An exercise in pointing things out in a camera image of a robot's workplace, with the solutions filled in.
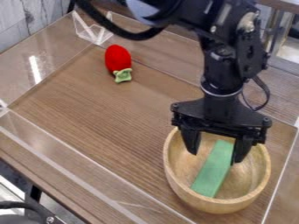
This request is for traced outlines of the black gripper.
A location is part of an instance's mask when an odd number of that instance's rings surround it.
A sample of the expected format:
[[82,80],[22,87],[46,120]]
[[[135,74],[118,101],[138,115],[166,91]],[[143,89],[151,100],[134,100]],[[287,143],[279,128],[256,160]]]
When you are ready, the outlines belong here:
[[239,99],[200,98],[175,102],[171,106],[172,125],[182,132],[187,151],[198,155],[202,132],[235,139],[231,163],[240,163],[254,144],[267,140],[267,129],[273,121],[259,112],[247,108]]

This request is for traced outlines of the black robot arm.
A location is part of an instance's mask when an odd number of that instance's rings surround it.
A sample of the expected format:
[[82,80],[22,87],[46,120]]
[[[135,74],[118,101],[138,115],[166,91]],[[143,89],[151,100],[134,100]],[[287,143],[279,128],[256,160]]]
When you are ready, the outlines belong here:
[[198,34],[204,56],[203,97],[171,106],[172,125],[191,154],[202,133],[235,139],[230,162],[239,163],[267,140],[271,119],[239,99],[248,81],[267,69],[255,0],[126,0],[135,18],[152,27],[175,24]]

